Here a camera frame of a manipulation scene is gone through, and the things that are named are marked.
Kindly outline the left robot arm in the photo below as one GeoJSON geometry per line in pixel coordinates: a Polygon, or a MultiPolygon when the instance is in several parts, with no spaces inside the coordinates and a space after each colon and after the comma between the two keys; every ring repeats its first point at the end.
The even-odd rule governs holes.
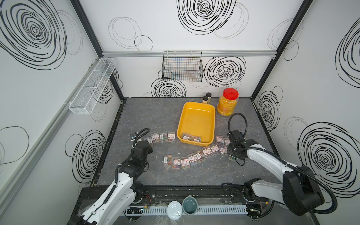
{"type": "Polygon", "coordinates": [[[112,225],[133,202],[142,199],[142,184],[137,179],[148,170],[149,154],[153,153],[148,141],[133,146],[126,160],[116,167],[115,179],[106,191],[80,216],[71,216],[68,225],[112,225]]]}

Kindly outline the yellow plastic tray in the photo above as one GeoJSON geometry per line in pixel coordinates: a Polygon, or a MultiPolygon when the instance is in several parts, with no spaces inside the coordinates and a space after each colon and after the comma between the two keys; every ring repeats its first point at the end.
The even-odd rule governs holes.
{"type": "Polygon", "coordinates": [[[212,144],[215,137],[215,120],[216,109],[214,106],[198,102],[185,103],[177,128],[179,141],[202,147],[212,144]],[[201,137],[201,141],[183,139],[181,137],[183,133],[201,137]]]}

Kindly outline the narrow paper clip box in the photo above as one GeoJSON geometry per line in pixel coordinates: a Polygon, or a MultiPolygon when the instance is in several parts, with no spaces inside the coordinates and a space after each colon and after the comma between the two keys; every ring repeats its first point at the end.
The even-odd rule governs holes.
{"type": "Polygon", "coordinates": [[[173,156],[170,154],[164,155],[163,157],[163,165],[164,167],[171,167],[172,166],[172,158],[173,156]]]}

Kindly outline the clear paper clip box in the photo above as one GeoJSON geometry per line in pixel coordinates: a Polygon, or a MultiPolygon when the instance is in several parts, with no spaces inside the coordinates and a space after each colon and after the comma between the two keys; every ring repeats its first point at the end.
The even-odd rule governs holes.
{"type": "Polygon", "coordinates": [[[200,136],[192,136],[192,137],[194,142],[199,142],[199,143],[202,142],[202,138],[200,136]]]}

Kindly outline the paper clip box table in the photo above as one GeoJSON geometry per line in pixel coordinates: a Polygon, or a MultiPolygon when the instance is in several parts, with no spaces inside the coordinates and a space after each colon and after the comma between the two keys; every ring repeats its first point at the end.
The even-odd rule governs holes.
{"type": "Polygon", "coordinates": [[[176,133],[175,132],[168,132],[167,133],[167,140],[168,140],[168,142],[175,142],[176,133]]]}

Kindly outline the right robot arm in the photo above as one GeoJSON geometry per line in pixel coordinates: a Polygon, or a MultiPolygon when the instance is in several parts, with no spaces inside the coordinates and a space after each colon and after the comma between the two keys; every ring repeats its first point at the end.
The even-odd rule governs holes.
{"type": "Polygon", "coordinates": [[[266,150],[258,142],[243,137],[239,130],[227,134],[230,144],[228,154],[244,161],[250,159],[275,175],[280,183],[254,178],[244,184],[246,200],[264,197],[282,203],[295,215],[301,216],[324,204],[320,185],[309,178],[306,167],[297,167],[266,150]]]}

